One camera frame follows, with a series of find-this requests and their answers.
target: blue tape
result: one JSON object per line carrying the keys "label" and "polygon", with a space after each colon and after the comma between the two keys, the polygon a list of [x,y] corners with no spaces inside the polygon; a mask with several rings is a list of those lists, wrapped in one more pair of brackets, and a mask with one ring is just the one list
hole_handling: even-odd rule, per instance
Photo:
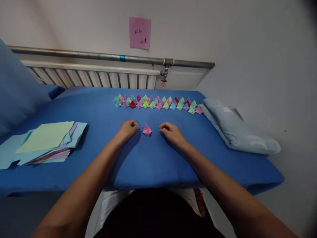
{"label": "blue tape", "polygon": [[120,61],[125,62],[125,56],[120,56]]}

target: right hand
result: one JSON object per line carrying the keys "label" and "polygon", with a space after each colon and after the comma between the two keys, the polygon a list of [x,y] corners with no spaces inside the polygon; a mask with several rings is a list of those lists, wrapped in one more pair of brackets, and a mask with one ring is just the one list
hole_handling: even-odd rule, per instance
{"label": "right hand", "polygon": [[182,133],[176,125],[170,124],[169,122],[164,122],[159,126],[160,132],[164,133],[166,138],[175,145],[180,145],[186,142]]}

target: left hand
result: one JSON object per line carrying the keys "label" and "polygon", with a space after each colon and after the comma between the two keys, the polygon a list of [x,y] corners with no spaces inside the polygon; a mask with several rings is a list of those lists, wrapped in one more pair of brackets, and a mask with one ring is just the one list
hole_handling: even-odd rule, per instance
{"label": "left hand", "polygon": [[126,142],[139,129],[139,125],[134,120],[128,120],[121,124],[115,137]]}

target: hand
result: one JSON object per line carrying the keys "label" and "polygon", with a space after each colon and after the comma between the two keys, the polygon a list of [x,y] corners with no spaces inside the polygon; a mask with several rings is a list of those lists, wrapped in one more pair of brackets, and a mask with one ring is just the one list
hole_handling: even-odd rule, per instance
{"label": "hand", "polygon": [[125,121],[121,124],[115,138],[124,143],[139,129],[139,125],[134,120]]}
{"label": "hand", "polygon": [[180,145],[186,142],[185,138],[181,134],[180,130],[176,125],[164,122],[159,126],[160,132],[164,133],[166,138],[175,145]]}

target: stack of colored paper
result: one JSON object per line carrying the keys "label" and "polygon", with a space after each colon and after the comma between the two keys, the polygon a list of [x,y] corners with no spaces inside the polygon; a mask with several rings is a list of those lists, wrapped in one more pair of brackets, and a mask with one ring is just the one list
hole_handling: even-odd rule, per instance
{"label": "stack of colored paper", "polygon": [[18,165],[64,162],[75,148],[87,123],[59,122],[42,124],[23,135],[10,137],[0,145],[0,169],[13,161]]}

